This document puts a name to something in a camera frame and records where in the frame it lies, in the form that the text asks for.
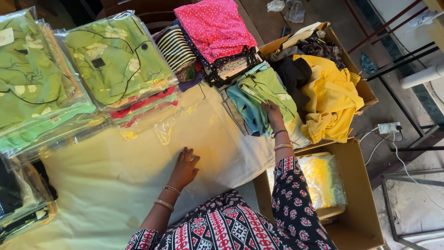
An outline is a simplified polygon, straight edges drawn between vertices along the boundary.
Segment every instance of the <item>pink polka dot fabric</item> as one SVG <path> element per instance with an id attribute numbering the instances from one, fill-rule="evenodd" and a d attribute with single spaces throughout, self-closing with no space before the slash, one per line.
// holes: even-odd
<path id="1" fill-rule="evenodd" d="M 203 0 L 174 10 L 197 49 L 209 62 L 258 43 L 245 27 L 233 0 Z"/>

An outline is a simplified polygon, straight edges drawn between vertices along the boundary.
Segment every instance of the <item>striped fabric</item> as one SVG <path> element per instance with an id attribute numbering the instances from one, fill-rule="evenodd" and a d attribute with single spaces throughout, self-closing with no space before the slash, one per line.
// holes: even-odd
<path id="1" fill-rule="evenodd" d="M 191 51 L 183 37 L 182 30 L 177 26 L 166 30 L 158 38 L 157 46 L 173 71 L 180 70 L 196 60 L 196 55 Z"/>

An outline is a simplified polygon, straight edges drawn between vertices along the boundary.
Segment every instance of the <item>power socket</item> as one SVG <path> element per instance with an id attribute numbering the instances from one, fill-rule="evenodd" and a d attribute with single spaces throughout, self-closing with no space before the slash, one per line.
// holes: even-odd
<path id="1" fill-rule="evenodd" d="M 379 134 L 389 134 L 389 133 L 396 133 L 398 132 L 397 126 L 401 126 L 400 122 L 392 122 L 392 123 L 381 123 L 378 124 L 378 129 L 376 130 L 376 133 Z"/>

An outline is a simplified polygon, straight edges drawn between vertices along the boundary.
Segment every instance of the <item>woman's right hand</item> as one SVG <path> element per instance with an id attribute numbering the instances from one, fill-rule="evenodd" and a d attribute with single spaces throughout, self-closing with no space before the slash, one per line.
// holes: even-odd
<path id="1" fill-rule="evenodd" d="M 188 149 L 187 147 L 180 152 L 167 185 L 177 188 L 181 192 L 183 188 L 194 180 L 197 172 L 199 172 L 199 169 L 195 168 L 195 166 L 200 160 L 200 156 L 196 156 L 191 160 L 192 155 L 193 149 Z"/>
<path id="2" fill-rule="evenodd" d="M 261 105 L 268 114 L 271 128 L 273 131 L 285 130 L 284 117 L 282 116 L 281 109 L 270 100 L 268 100 L 268 103 L 270 106 L 264 102 L 262 102 Z"/>

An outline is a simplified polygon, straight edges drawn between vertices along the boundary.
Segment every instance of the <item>bangle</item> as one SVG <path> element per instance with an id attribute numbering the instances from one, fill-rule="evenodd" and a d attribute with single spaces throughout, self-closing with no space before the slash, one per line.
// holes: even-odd
<path id="1" fill-rule="evenodd" d="M 274 151 L 276 151 L 278 149 L 282 149 L 282 148 L 293 148 L 293 145 L 291 143 L 280 144 L 280 145 L 277 145 L 276 147 L 274 147 Z"/>
<path id="2" fill-rule="evenodd" d="M 156 200 L 154 202 L 154 204 L 162 205 L 162 206 L 168 208 L 171 212 L 174 212 L 174 207 L 170 203 L 164 202 L 162 200 Z"/>
<path id="3" fill-rule="evenodd" d="M 273 138 L 273 139 L 276 138 L 276 135 L 279 134 L 280 132 L 287 132 L 288 133 L 288 131 L 285 130 L 285 129 L 284 130 L 279 130 L 276 133 L 274 133 L 274 136 L 272 136 L 271 138 Z"/>
<path id="4" fill-rule="evenodd" d="M 177 188 L 173 187 L 173 186 L 165 185 L 165 186 L 163 186 L 162 188 L 163 188 L 163 189 L 170 189 L 171 191 L 176 192 L 177 195 L 180 195 L 180 191 L 179 191 Z"/>

